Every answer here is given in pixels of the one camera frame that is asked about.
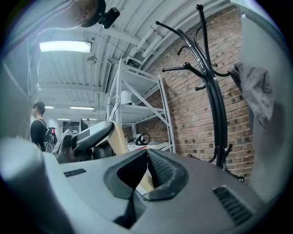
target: black cap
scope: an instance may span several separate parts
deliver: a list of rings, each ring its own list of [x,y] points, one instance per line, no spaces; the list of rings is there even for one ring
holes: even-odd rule
[[[105,0],[96,0],[98,2],[98,8],[95,15],[85,24],[81,25],[81,27],[91,27],[98,23],[104,16],[106,11],[106,2]]]
[[[33,105],[33,108],[36,108],[36,107],[39,109],[39,112],[41,114],[44,114],[45,113],[45,111],[46,111],[45,103],[43,103],[42,101],[38,101],[37,103],[35,103]]]

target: backpack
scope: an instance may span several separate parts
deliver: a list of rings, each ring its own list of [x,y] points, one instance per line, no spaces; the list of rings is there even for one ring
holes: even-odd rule
[[[43,150],[47,153],[52,153],[55,145],[57,144],[57,136],[55,133],[55,128],[47,127],[46,122],[43,119],[37,119],[42,122],[44,127],[47,129],[44,139]]]

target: black coat rack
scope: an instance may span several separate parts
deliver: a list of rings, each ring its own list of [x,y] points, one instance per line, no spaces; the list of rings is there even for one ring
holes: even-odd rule
[[[231,151],[233,145],[230,144],[229,146],[227,146],[228,127],[227,127],[226,110],[225,110],[222,93],[221,93],[221,90],[215,75],[221,76],[221,77],[227,77],[230,75],[230,73],[227,72],[225,74],[222,74],[213,69],[210,54],[209,54],[209,48],[208,48],[206,20],[203,13],[203,6],[201,4],[197,4],[196,8],[200,15],[201,26],[194,33],[193,40],[188,38],[188,36],[186,36],[186,34],[180,29],[175,30],[167,25],[160,23],[159,21],[157,21],[156,24],[174,32],[185,41],[186,45],[181,47],[177,54],[180,55],[183,49],[188,49],[193,55],[193,57],[195,58],[195,60],[197,61],[201,70],[199,71],[195,69],[194,67],[191,66],[189,62],[186,62],[183,64],[182,67],[167,68],[167,69],[162,69],[162,71],[166,72],[166,71],[174,71],[174,70],[189,70],[195,75],[203,79],[205,84],[202,87],[196,87],[195,90],[199,91],[202,89],[206,89],[207,95],[209,97],[211,109],[212,109],[212,118],[213,118],[214,132],[215,132],[215,136],[214,136],[215,149],[214,149],[214,156],[209,160],[209,162],[213,162],[215,159],[217,159],[216,166],[222,168],[224,171],[228,172],[229,174],[239,179],[240,181],[244,181],[244,177],[237,176],[229,172],[226,165],[226,158],[229,152]],[[196,40],[197,34],[201,29],[203,32],[205,52],[203,52],[203,50],[200,48]]]

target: brick wall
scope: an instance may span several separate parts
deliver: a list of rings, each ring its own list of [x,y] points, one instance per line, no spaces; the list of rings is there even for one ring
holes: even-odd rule
[[[193,37],[194,27],[187,34]],[[217,70],[226,72],[241,57],[241,20],[235,7],[226,8],[207,18],[207,32],[212,63],[217,63]],[[203,48],[202,34],[198,42]],[[198,70],[194,58],[188,50],[183,50],[180,56],[176,54],[184,45],[183,41],[175,41],[147,70],[160,74],[166,95],[176,151],[179,154],[192,154],[202,160],[213,156],[214,132],[212,113],[206,90],[195,91],[203,81],[189,71],[171,71],[162,73],[162,68],[182,66],[190,62]],[[252,133],[249,128],[248,108],[240,90],[231,77],[217,77],[225,102],[228,120],[228,143],[233,144],[233,150],[228,157],[228,168],[232,173],[243,175],[249,179],[252,171],[254,151]],[[148,98],[153,107],[162,108],[159,91]],[[137,126],[137,132],[148,132],[154,140],[168,140],[167,129],[162,121],[153,119]]]

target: ceiling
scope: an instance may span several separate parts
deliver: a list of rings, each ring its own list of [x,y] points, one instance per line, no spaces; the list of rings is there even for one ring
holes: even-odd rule
[[[40,41],[91,41],[92,51],[44,52],[41,54],[38,100],[54,109],[55,118],[95,118],[104,120],[107,91],[116,74],[120,58],[135,60],[146,70],[177,36],[154,23],[160,20],[183,31],[199,22],[197,3],[209,16],[227,6],[228,0],[106,0],[107,10],[117,7],[121,15],[109,29],[100,25],[72,30],[49,30]],[[95,56],[98,62],[87,59]],[[112,64],[109,74],[109,62]],[[72,110],[70,106],[94,107],[95,111]]]

